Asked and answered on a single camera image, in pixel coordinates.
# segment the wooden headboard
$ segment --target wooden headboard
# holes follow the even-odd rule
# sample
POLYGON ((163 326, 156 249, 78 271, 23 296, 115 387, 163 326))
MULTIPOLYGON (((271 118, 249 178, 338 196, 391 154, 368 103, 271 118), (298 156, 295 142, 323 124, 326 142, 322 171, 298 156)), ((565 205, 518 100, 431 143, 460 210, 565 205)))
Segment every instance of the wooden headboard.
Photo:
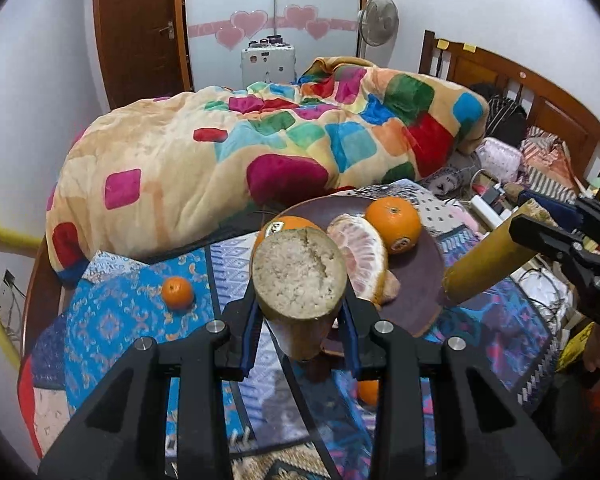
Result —
POLYGON ((600 175, 600 121, 541 75, 488 50, 436 38, 430 30, 424 33, 418 71, 466 87, 492 83, 504 94, 513 88, 515 100, 526 101, 529 108, 527 126, 538 126, 567 143, 575 175, 583 183, 600 175))

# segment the yellow hose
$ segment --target yellow hose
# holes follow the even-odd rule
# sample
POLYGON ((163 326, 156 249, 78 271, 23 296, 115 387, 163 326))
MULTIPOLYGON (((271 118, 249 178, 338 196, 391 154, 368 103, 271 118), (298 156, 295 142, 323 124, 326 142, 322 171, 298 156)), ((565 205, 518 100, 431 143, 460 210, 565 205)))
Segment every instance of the yellow hose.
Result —
MULTIPOLYGON (((37 250, 42 240, 29 235, 19 234, 16 231, 4 229, 0 227, 0 244, 9 246, 15 249, 24 250, 37 250)), ((20 368, 20 356, 15 346, 11 343, 7 337, 2 323, 0 322, 0 348, 6 355, 8 361, 13 365, 16 370, 20 368)))

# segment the hand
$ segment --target hand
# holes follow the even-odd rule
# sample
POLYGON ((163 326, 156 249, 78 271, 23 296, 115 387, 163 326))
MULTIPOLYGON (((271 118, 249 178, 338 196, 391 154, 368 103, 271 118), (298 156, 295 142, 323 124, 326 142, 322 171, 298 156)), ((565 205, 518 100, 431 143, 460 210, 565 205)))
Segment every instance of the hand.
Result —
POLYGON ((593 326, 591 335, 587 339, 582 361, 589 372, 595 372, 597 368, 600 368, 600 325, 598 324, 593 326))

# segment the yellow cylinder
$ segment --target yellow cylinder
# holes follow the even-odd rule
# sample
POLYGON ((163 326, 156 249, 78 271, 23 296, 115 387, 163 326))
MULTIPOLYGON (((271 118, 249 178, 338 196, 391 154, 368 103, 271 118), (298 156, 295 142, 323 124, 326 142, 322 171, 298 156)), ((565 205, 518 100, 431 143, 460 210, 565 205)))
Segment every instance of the yellow cylinder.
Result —
POLYGON ((509 235, 511 219, 520 214, 556 225, 538 202, 525 202, 490 235, 445 270, 442 284, 450 304, 459 304, 480 294, 536 256, 535 251, 518 245, 509 235))

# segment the silver screw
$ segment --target silver screw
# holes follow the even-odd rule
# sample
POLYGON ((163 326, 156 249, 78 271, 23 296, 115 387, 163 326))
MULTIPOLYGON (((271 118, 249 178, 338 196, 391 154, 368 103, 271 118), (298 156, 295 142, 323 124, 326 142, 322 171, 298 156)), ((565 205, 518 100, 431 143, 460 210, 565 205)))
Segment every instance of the silver screw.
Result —
POLYGON ((384 319, 376 321, 374 328, 377 332, 381 334, 388 334, 389 332, 392 332, 394 330, 394 326, 391 324, 391 322, 386 321, 384 319))
POLYGON ((466 348, 466 342, 458 336, 450 337, 446 344, 449 345, 449 348, 456 351, 464 350, 466 348))
POLYGON ((143 335, 134 341, 134 348, 137 350, 148 350, 152 344, 154 344, 154 340, 143 335))
POLYGON ((211 332, 212 334, 219 334, 222 332, 222 330, 224 330, 224 327, 224 321, 215 319, 206 324, 206 331, 211 332))

